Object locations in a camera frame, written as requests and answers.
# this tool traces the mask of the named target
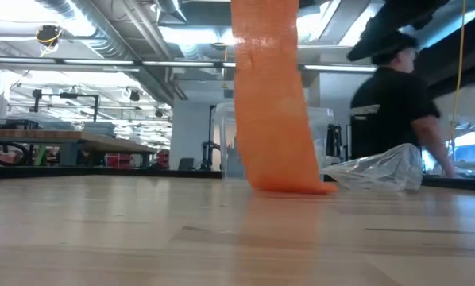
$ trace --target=orange fabric strip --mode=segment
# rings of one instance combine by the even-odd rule
[[[298,1],[235,0],[237,140],[252,187],[327,193],[319,179],[297,70]]]

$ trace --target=black shirt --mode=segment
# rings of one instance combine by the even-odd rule
[[[352,102],[352,158],[384,153],[404,143],[419,147],[411,122],[440,117],[427,97],[427,85],[415,75],[378,68],[357,90]]]

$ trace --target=clear plastic bag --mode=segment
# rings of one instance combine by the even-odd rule
[[[403,144],[386,153],[326,167],[322,173],[352,190],[418,190],[423,179],[421,153],[412,144]]]

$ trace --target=clear plastic container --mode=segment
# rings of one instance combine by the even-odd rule
[[[314,142],[315,155],[319,164],[319,172],[326,167],[327,126],[333,122],[333,110],[328,108],[308,107],[307,113]],[[222,155],[222,175],[224,178],[246,178],[245,166],[241,162],[236,140],[236,117],[234,103],[220,103],[216,106],[214,123],[220,133],[220,153]]]

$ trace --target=wooden workbench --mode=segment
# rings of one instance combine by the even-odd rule
[[[475,286],[475,192],[0,180],[0,285]]]
[[[149,166],[149,155],[156,152],[155,149],[140,145],[134,141],[80,131],[0,129],[0,141],[60,145],[61,165],[64,166],[76,165],[77,152],[82,149],[84,151],[104,153],[141,154],[142,168],[147,168]]]

